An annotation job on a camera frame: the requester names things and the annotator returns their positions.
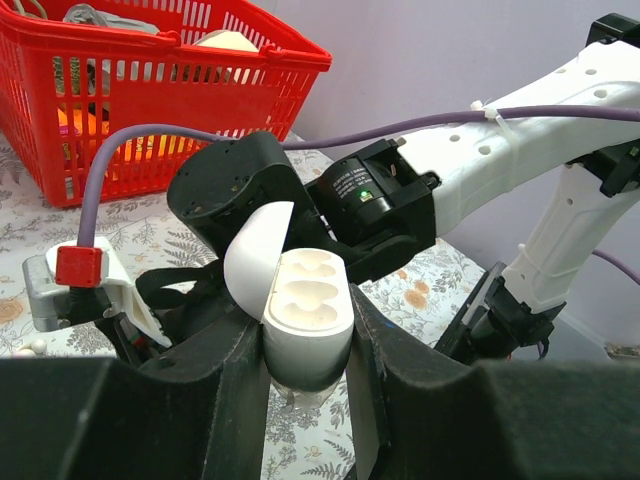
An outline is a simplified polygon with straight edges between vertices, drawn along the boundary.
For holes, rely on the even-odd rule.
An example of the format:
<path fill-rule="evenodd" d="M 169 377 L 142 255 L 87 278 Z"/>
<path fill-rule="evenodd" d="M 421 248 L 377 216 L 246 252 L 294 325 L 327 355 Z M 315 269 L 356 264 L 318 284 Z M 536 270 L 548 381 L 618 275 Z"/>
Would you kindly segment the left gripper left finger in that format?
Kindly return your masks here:
<path fill-rule="evenodd" d="M 5 479 L 256 479 L 269 376 L 233 310 L 140 367 L 112 357 L 1 363 Z"/>

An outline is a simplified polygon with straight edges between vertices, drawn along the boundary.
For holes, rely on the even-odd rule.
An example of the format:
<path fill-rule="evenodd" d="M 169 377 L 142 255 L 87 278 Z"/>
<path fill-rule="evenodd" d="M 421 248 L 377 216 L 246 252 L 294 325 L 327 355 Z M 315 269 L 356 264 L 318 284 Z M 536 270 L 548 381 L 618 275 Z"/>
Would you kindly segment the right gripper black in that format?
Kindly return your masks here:
<path fill-rule="evenodd" d="M 221 264 L 150 270 L 136 280 L 136 288 L 174 346 L 235 308 Z M 122 321 L 119 317 L 95 323 L 113 344 L 119 359 L 149 360 L 167 351 L 144 334 L 128 339 Z"/>

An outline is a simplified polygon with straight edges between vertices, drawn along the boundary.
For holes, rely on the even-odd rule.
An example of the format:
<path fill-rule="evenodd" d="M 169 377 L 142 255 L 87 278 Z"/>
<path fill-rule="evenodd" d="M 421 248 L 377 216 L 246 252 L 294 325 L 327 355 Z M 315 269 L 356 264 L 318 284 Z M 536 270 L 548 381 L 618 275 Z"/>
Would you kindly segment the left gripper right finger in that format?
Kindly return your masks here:
<path fill-rule="evenodd" d="M 616 362 L 462 365 L 350 290 L 352 479 L 635 479 L 639 370 Z"/>

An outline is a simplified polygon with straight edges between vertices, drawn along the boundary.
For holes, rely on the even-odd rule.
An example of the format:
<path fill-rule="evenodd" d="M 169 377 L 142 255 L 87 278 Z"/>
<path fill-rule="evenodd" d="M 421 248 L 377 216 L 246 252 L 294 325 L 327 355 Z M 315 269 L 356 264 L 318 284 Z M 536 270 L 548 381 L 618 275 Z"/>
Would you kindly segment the white earbud charging case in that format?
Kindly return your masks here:
<path fill-rule="evenodd" d="M 286 250 L 294 205 L 279 201 L 250 215 L 223 260 L 235 303 L 263 326 L 263 352 L 281 386 L 318 392 L 346 367 L 354 311 L 342 258 L 316 248 Z"/>

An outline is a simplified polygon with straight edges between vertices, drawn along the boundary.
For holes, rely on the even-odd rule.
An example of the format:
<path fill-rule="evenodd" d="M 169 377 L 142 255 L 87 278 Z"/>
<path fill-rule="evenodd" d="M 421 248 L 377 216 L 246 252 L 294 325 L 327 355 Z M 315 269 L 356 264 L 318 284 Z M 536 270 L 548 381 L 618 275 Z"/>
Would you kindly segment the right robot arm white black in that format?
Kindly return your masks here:
<path fill-rule="evenodd" d="M 358 150 L 309 183 L 288 160 L 293 145 L 270 133 L 199 139 L 167 201 L 201 241 L 225 255 L 252 214 L 280 203 L 285 234 L 268 229 L 259 246 L 332 252 L 355 283 L 388 275 L 480 207 L 561 168 L 554 203 L 516 259 L 483 279 L 438 343 L 462 362 L 528 346 L 546 355 L 577 272 L 639 199 L 639 24 L 602 17 L 573 60 L 491 104 L 343 137 Z"/>

